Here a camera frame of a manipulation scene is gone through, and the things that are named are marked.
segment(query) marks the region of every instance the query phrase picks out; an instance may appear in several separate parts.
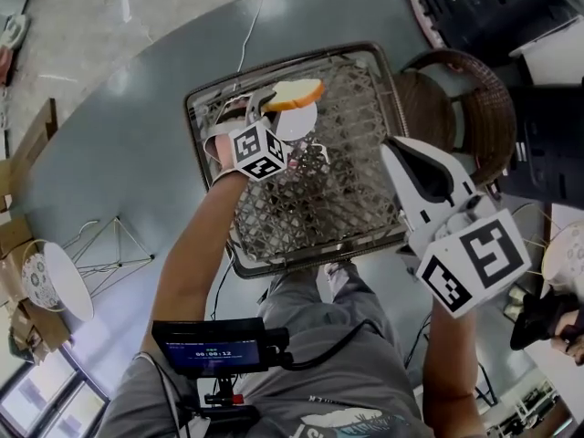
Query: forearm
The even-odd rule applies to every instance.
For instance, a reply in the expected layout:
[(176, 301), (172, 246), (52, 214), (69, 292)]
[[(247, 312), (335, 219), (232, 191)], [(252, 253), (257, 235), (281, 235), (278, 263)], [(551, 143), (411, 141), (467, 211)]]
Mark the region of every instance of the forearm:
[[(247, 178), (234, 172), (204, 197), (166, 257), (151, 313), (153, 320), (198, 321), (223, 258), (235, 208)], [(149, 325), (142, 349), (153, 346)]]
[(434, 300), (423, 366), (424, 395), (455, 399), (474, 393), (478, 372), (475, 325), (473, 310), (455, 319)]

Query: gray shorts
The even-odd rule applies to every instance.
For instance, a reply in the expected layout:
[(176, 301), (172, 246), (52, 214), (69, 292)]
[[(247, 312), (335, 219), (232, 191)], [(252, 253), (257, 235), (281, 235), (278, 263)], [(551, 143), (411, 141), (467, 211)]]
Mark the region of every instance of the gray shorts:
[(333, 303), (323, 303), (317, 288), (318, 268), (277, 276), (267, 290), (258, 316), (266, 328), (286, 327), (293, 337), (325, 325), (355, 327), (370, 319), (399, 351), (397, 336), (375, 293), (350, 261), (325, 266)]

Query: chair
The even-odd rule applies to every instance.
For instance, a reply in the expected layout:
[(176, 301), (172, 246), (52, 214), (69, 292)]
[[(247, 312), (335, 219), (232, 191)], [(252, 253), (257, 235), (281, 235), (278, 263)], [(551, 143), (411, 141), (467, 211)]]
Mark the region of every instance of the chair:
[[(433, 79), (419, 72), (436, 64), (446, 65), (455, 76), (456, 72), (470, 76), (476, 88), (448, 98), (438, 92)], [(477, 168), (471, 178), (476, 186), (491, 183), (502, 173), (515, 150), (516, 115), (506, 86), (487, 65), (464, 52), (436, 49), (408, 63), (396, 85), (413, 138), (472, 155)], [(464, 114), (462, 148), (454, 148), (455, 102), (460, 102)]]

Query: person's arm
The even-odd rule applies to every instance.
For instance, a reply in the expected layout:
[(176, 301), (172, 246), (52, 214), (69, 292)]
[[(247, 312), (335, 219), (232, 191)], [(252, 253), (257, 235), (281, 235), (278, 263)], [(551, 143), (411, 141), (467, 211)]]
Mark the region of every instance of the person's arm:
[[(228, 138), (217, 137), (215, 145), (224, 169), (232, 168)], [(247, 177), (240, 172), (229, 173), (219, 180), (174, 244), (162, 268), (142, 351), (157, 349), (151, 336), (153, 320), (204, 319), (207, 296), (221, 265), (229, 227), (247, 182)]]
[(423, 366), (423, 416), (438, 438), (485, 434), (474, 397), (475, 312), (454, 319), (434, 300)]

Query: bread slice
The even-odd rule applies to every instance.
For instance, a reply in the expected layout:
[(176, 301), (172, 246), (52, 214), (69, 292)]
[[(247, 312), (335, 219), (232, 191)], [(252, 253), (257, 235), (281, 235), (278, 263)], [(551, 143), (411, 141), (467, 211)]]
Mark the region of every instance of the bread slice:
[(325, 85), (320, 79), (299, 79), (279, 81), (272, 88), (276, 96), (264, 105), (264, 112), (279, 112), (306, 107), (320, 99)]

